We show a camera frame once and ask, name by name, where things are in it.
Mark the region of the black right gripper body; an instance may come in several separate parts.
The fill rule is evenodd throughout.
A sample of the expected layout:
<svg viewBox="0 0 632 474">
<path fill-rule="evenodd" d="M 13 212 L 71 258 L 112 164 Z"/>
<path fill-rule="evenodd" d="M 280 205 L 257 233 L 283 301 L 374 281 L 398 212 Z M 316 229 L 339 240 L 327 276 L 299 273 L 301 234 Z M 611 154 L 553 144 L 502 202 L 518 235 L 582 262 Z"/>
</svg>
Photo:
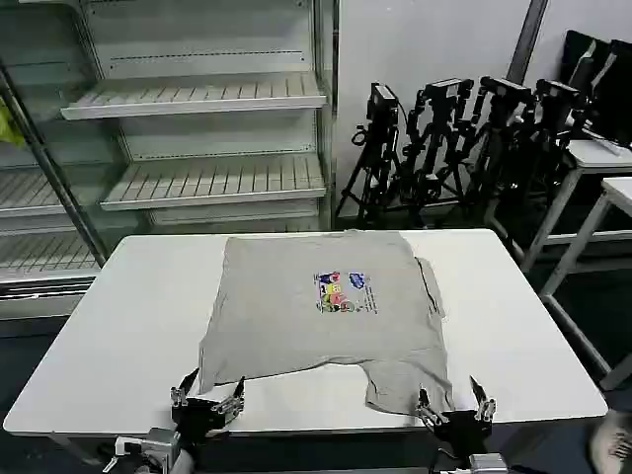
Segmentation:
<svg viewBox="0 0 632 474">
<path fill-rule="evenodd" d="M 443 420 L 434 426 L 434 435 L 451 447 L 455 457 L 486 454 L 486 440 L 492 433 L 492 421 L 475 410 L 443 412 Z"/>
</svg>

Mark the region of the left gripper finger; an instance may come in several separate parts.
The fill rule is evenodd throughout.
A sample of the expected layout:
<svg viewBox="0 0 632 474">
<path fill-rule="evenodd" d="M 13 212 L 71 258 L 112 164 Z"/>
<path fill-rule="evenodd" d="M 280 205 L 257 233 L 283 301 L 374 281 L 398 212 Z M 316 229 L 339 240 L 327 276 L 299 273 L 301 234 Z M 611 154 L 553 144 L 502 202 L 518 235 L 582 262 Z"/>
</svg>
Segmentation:
<svg viewBox="0 0 632 474">
<path fill-rule="evenodd" d="M 241 377 L 232 394 L 217 402 L 212 411 L 223 416 L 238 416 L 244 409 L 245 378 Z"/>
<path fill-rule="evenodd" d="M 187 374 L 178 386 L 172 386 L 170 389 L 171 403 L 173 407 L 185 405 L 189 392 L 198 378 L 199 368 L 197 367 L 191 373 Z"/>
</svg>

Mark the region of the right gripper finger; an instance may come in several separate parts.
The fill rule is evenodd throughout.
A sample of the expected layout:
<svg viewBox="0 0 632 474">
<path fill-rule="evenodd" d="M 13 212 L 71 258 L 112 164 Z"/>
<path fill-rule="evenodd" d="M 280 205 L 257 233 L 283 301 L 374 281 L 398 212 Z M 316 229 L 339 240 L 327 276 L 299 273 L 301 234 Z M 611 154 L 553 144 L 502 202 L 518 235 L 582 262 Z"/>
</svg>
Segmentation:
<svg viewBox="0 0 632 474">
<path fill-rule="evenodd" d="M 447 418 L 432 408 L 428 392 L 424 387 L 419 389 L 415 414 L 425 426 L 440 426 L 447 423 Z"/>
<path fill-rule="evenodd" d="M 497 409 L 496 400 L 487 395 L 484 387 L 473 376 L 469 379 L 478 404 L 474 419 L 479 422 L 492 422 Z"/>
</svg>

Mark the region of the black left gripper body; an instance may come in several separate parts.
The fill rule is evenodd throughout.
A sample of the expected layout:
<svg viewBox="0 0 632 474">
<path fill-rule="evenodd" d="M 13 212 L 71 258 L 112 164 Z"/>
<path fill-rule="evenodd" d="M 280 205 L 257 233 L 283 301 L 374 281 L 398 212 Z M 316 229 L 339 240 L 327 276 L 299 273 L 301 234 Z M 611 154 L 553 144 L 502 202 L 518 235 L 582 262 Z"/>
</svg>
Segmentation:
<svg viewBox="0 0 632 474">
<path fill-rule="evenodd" d="M 185 405 L 172 407 L 172 420 L 179 434 L 181 447 L 198 446 L 204 443 L 211 432 L 224 430 L 238 416 L 223 416 L 212 411 L 217 402 L 199 398 L 189 398 Z"/>
</svg>

